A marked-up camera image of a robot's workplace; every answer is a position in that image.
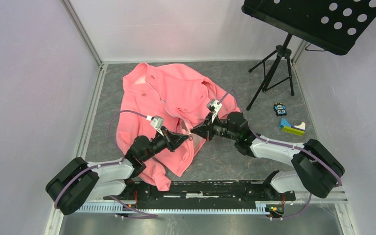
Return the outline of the pink zip-up jacket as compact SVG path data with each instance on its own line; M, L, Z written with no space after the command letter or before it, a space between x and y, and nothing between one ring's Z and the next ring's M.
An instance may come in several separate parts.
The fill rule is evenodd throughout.
M140 63L124 76L123 89L116 131L116 142L122 152L127 152L138 136L155 136L155 129L143 116L160 116L169 131L189 134L204 121L209 113L207 105L213 99L221 102L218 113L221 119L239 111L232 95L184 64L155 67ZM161 151L145 162L140 178L160 191L168 191L171 181L166 171L182 176L204 143L203 138L193 134L175 151Z

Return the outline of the white object behind arm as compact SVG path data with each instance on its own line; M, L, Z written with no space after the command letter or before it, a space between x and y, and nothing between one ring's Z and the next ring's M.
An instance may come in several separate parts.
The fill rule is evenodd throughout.
M296 129L300 129L300 130L305 130L306 129L306 123L302 122L301 124L294 125L293 127L296 128Z

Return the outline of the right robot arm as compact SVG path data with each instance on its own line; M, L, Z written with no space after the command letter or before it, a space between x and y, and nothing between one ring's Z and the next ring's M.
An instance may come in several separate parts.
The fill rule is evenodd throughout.
M318 198L326 198L333 188L342 185L345 168L318 141L293 143L270 139L254 132L241 112L231 112L226 119L209 113L205 120L191 132L208 141L219 136L234 140L235 148L242 155L271 159L293 167L269 177L263 194L275 200L282 193L306 190Z

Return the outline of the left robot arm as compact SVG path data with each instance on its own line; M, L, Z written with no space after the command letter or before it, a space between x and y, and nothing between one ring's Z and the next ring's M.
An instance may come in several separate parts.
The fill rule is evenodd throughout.
M139 176L147 168L147 160L163 150L175 151L188 139L188 135L162 126L154 138L136 137L123 160L90 163L81 157L74 158L47 183L45 191L63 215L105 196L129 199L134 186L127 180Z

